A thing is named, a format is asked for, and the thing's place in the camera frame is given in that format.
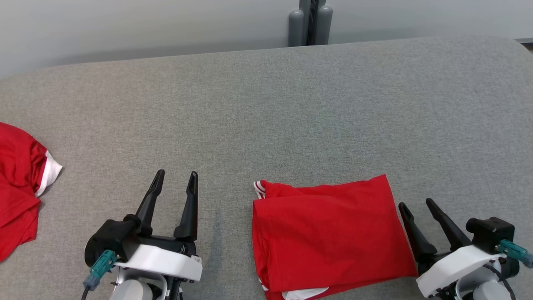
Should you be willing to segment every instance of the teal connector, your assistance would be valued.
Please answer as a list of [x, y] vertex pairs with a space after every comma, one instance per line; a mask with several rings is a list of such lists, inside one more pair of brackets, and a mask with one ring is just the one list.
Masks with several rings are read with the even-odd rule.
[[89, 290], [95, 290], [100, 284], [100, 279], [102, 279], [104, 274], [111, 270], [116, 262], [117, 255], [113, 251], [104, 251], [96, 263], [94, 263], [93, 267], [91, 268], [91, 274], [83, 281], [83, 285], [86, 288], [89, 287]]
[[524, 266], [530, 269], [533, 268], [533, 255], [529, 254], [527, 250], [517, 244], [507, 240], [501, 240], [497, 250], [510, 258], [521, 261]]

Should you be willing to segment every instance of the black cable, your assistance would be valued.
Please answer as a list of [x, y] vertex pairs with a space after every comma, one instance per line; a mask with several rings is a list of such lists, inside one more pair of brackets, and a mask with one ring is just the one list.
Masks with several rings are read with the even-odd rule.
[[494, 274], [496, 274], [498, 276], [498, 278], [500, 279], [500, 281], [503, 282], [503, 285], [505, 285], [505, 288], [507, 289], [509, 294], [511, 294], [511, 299], [512, 300], [516, 300], [516, 296], [514, 295], [513, 289], [511, 288], [511, 286], [507, 282], [507, 279], [505, 279], [503, 277], [503, 275], [497, 269], [495, 269], [493, 266], [491, 266], [491, 265], [483, 265], [483, 267], [491, 270]]
[[89, 293], [89, 286], [85, 287], [85, 291], [83, 291], [82, 300], [85, 300], [87, 298], [87, 294]]

